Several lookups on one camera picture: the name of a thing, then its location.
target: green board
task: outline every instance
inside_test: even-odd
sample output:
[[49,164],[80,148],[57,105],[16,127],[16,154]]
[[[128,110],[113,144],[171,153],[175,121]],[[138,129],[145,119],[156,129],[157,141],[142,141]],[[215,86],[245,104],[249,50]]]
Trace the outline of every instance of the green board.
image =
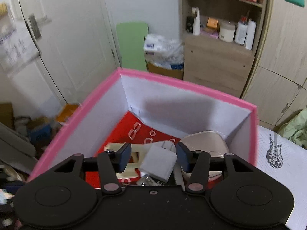
[[148,25],[144,22],[119,23],[116,26],[122,67],[146,71],[144,39]]

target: white bottle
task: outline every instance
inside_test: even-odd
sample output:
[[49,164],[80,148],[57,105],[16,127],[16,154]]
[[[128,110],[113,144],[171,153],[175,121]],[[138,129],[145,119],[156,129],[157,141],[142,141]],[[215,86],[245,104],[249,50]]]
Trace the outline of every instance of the white bottle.
[[200,12],[198,7],[192,8],[192,16],[194,16],[193,35],[200,35],[201,21],[200,21]]
[[237,26],[237,31],[235,33],[235,38],[234,38],[234,42],[243,45],[245,42],[245,38],[246,38],[246,33],[248,31],[248,26],[247,24],[239,21],[238,22],[238,26]]
[[248,33],[246,34],[246,39],[245,39],[245,48],[248,50],[251,50],[253,47],[253,42],[254,42],[254,36],[255,36],[255,31],[256,31],[256,23],[253,22],[252,20],[249,20],[248,22]]

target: white jar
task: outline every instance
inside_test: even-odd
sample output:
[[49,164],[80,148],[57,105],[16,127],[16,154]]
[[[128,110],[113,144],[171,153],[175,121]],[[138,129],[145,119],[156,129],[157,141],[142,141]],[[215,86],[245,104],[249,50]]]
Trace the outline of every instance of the white jar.
[[222,41],[232,42],[234,38],[235,24],[231,22],[221,22],[219,38]]

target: orange box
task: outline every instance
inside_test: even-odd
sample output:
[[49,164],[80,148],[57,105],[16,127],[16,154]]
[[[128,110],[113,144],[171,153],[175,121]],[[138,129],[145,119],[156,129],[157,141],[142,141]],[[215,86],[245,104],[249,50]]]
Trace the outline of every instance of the orange box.
[[208,23],[207,23],[207,27],[210,27],[210,28],[214,28],[214,29],[217,29],[217,24],[219,23],[219,20],[218,19],[214,19],[214,18],[209,18],[208,19]]
[[56,121],[62,123],[66,122],[78,107],[78,104],[66,104],[59,115],[56,117]]

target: white wall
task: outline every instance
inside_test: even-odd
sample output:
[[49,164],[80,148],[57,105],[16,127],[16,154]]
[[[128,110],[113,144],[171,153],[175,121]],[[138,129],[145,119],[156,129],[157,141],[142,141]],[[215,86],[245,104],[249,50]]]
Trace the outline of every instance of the white wall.
[[[10,0],[0,0],[11,5]],[[5,26],[8,18],[0,20],[0,28]],[[37,61],[31,62],[13,77],[8,78],[0,65],[0,103],[11,102],[14,116],[30,117],[56,115],[61,104],[59,98],[52,92],[39,68]]]
[[105,0],[112,32],[118,47],[116,24],[142,21],[149,32],[179,39],[179,0]]

